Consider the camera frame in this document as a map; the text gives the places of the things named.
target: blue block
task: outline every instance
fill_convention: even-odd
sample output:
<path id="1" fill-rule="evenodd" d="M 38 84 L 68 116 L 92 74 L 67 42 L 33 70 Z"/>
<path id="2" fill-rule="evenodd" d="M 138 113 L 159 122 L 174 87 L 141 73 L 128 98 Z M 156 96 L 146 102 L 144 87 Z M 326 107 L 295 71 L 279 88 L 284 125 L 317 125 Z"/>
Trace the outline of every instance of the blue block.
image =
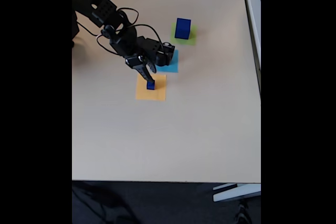
<path id="1" fill-rule="evenodd" d="M 147 89 L 154 90 L 155 89 L 155 81 L 153 83 L 147 82 Z"/>
<path id="2" fill-rule="evenodd" d="M 191 20 L 185 18 L 177 18 L 175 38 L 189 39 Z"/>

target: white table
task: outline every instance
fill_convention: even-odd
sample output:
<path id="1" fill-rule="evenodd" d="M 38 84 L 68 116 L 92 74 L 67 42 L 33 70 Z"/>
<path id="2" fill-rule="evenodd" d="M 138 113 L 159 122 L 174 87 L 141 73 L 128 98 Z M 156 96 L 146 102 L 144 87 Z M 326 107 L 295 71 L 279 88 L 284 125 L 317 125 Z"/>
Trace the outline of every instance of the white table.
<path id="1" fill-rule="evenodd" d="M 112 1 L 137 9 L 138 23 L 162 41 L 172 22 L 189 18 L 197 43 L 176 45 L 180 62 L 178 73 L 167 73 L 166 101 L 136 100 L 137 72 L 80 28 L 72 49 L 72 179 L 260 183 L 261 101 L 244 0 Z"/>

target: orange paper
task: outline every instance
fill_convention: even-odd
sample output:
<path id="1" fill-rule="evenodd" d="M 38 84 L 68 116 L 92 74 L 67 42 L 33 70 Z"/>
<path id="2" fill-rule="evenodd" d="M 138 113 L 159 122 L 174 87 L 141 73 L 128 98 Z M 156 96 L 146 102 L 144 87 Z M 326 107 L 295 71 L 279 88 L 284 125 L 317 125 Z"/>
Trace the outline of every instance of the orange paper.
<path id="1" fill-rule="evenodd" d="M 155 80 L 155 89 L 147 89 L 147 81 L 138 74 L 136 95 L 137 100 L 154 100 L 165 101 L 166 100 L 166 75 L 151 73 L 152 78 Z"/>

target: green square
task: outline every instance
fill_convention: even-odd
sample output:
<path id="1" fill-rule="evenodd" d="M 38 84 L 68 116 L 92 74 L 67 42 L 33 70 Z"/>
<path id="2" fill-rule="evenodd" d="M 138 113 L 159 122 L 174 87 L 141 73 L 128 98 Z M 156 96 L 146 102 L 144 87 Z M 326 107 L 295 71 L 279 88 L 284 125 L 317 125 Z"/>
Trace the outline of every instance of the green square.
<path id="1" fill-rule="evenodd" d="M 189 39 L 176 39 L 175 38 L 175 30 L 176 30 L 176 23 L 172 23 L 172 32 L 171 32 L 171 35 L 170 35 L 170 43 L 172 45 L 181 44 L 181 45 L 192 45 L 192 46 L 194 46 L 196 44 L 196 31 L 197 31 L 197 26 L 196 25 L 191 25 Z"/>

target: black cable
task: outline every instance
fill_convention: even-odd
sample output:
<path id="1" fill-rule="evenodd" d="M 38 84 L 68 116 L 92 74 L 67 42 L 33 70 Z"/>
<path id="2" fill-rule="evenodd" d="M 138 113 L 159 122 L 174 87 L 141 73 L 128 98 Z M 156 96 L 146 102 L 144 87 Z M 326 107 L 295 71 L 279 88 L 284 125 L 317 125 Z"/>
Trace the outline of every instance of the black cable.
<path id="1" fill-rule="evenodd" d="M 84 25 L 82 25 L 81 23 L 79 23 L 77 21 L 77 24 L 80 25 L 81 27 L 83 27 L 87 32 L 89 32 L 89 34 L 93 35 L 93 36 L 98 36 L 98 34 L 93 34 L 92 32 L 89 31 L 89 29 L 87 29 Z"/>
<path id="2" fill-rule="evenodd" d="M 138 24 L 138 25 L 134 25 L 134 26 L 130 26 L 130 27 L 136 27 L 136 26 L 146 26 L 146 27 L 149 27 L 149 28 L 151 28 L 151 29 L 152 29 L 152 30 L 155 32 L 155 34 L 156 34 L 157 38 L 159 39 L 160 46 L 161 46 L 161 48 L 162 48 L 162 52 L 164 53 L 164 49 L 163 49 L 163 44 L 162 44 L 162 41 L 161 41 L 161 39 L 160 39 L 160 37 L 159 37 L 158 33 L 155 31 L 155 29 L 154 29 L 153 27 L 151 27 L 150 25 L 146 25 L 146 24 Z"/>
<path id="3" fill-rule="evenodd" d="M 120 10 L 133 10 L 137 13 L 137 18 L 135 19 L 135 21 L 131 24 L 131 26 L 133 26 L 137 21 L 138 21 L 138 18 L 139 18 L 139 12 L 136 10 L 136 9 L 133 9 L 133 8 L 129 8 L 129 7 L 121 7 L 117 10 L 120 11 Z"/>
<path id="4" fill-rule="evenodd" d="M 101 211 L 103 212 L 103 218 L 104 218 L 104 220 L 106 220 L 106 210 L 105 210 L 104 206 L 102 205 L 102 203 L 100 204 L 100 208 L 101 208 Z"/>
<path id="5" fill-rule="evenodd" d="M 98 45 L 101 46 L 102 48 L 104 48 L 107 52 L 110 52 L 111 54 L 120 56 L 120 55 L 117 54 L 116 52 L 112 52 L 112 51 L 110 51 L 109 49 L 107 49 L 106 47 L 104 47 L 101 43 L 99 43 L 99 40 L 98 40 L 98 39 L 99 39 L 101 36 L 102 36 L 102 34 L 97 36 L 97 39 L 96 39 L 96 40 L 97 40 Z"/>
<path id="6" fill-rule="evenodd" d="M 102 221 L 107 222 L 99 213 L 97 213 L 92 207 L 90 207 L 89 204 L 87 204 L 84 200 L 82 200 L 78 195 L 75 193 L 74 189 L 72 188 L 72 192 L 75 195 L 75 197 L 82 202 L 85 206 L 87 206 L 96 216 L 98 216 Z"/>

